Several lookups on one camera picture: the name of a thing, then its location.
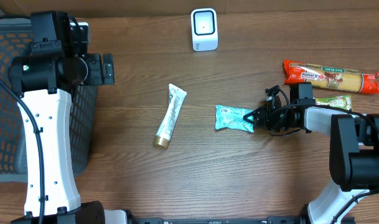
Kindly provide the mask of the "white leaf-print pack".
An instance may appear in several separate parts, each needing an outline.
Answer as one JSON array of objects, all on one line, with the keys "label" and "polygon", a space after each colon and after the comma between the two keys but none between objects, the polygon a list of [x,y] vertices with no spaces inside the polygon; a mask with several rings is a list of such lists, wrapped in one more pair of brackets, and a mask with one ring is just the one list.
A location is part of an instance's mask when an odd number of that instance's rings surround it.
[{"label": "white leaf-print pack", "polygon": [[186,91],[171,83],[169,84],[169,105],[164,119],[156,132],[153,142],[154,146],[161,147],[163,149],[168,148],[174,132],[175,124],[179,117],[180,109],[186,96]]}]

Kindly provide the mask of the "green snack packet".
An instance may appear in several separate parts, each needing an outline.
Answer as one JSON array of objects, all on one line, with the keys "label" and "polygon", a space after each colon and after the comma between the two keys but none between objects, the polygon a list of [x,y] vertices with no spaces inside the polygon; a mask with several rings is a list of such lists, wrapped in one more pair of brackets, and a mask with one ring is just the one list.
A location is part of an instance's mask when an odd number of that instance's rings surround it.
[{"label": "green snack packet", "polygon": [[334,108],[352,110],[352,99],[350,95],[315,98],[315,101],[317,105],[328,105]]}]

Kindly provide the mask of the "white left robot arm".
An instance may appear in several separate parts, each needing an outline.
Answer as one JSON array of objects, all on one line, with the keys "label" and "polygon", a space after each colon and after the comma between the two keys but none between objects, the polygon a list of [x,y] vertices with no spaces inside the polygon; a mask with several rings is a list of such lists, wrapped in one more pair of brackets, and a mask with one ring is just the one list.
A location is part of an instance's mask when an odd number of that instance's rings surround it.
[{"label": "white left robot arm", "polygon": [[11,94],[24,122],[28,189],[18,223],[107,223],[125,221],[98,201],[82,203],[73,176],[70,148],[72,90],[112,85],[113,57],[90,54],[84,24],[60,11],[30,16],[31,53],[9,67]]}]

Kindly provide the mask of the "orange spaghetti packet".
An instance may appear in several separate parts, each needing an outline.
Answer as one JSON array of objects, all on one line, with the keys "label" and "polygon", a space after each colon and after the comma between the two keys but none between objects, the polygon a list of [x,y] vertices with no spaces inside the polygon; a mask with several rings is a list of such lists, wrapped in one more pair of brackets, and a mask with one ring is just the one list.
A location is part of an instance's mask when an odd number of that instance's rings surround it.
[{"label": "orange spaghetti packet", "polygon": [[285,60],[285,84],[309,82],[314,87],[331,90],[351,91],[364,94],[379,93],[377,76],[379,73],[368,73],[350,68]]}]

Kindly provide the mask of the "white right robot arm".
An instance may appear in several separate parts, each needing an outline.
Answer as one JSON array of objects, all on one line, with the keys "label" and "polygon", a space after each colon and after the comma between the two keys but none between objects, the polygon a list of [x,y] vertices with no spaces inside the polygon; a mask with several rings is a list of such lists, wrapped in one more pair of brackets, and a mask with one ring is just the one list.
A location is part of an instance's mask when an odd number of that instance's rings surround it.
[{"label": "white right robot arm", "polygon": [[298,216],[268,217],[268,223],[354,223],[347,217],[363,198],[379,194],[379,114],[318,105],[309,82],[292,84],[282,105],[279,86],[266,89],[263,106],[243,116],[255,127],[279,136],[304,130],[330,137],[331,180]]}]

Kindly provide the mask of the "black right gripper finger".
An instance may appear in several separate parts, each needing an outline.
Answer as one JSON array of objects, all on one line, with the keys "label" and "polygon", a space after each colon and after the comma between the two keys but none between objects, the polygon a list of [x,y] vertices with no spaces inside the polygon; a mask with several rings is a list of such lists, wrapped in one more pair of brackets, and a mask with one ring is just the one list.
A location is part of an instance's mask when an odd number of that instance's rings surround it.
[{"label": "black right gripper finger", "polygon": [[246,122],[260,122],[264,120],[264,108],[259,107],[243,116]]},{"label": "black right gripper finger", "polygon": [[263,119],[257,118],[255,120],[251,120],[248,118],[244,118],[243,120],[246,121],[247,123],[252,124],[254,128],[264,128],[264,120]]}]

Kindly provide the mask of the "teal wet wipes pack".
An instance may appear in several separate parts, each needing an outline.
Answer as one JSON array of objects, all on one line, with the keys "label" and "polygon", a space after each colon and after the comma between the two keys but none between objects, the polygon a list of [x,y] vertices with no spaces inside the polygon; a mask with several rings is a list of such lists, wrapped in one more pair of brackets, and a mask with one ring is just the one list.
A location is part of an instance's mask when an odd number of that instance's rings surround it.
[{"label": "teal wet wipes pack", "polygon": [[215,129],[236,129],[254,132],[254,125],[243,119],[244,115],[252,112],[246,108],[236,108],[231,106],[216,105]]}]

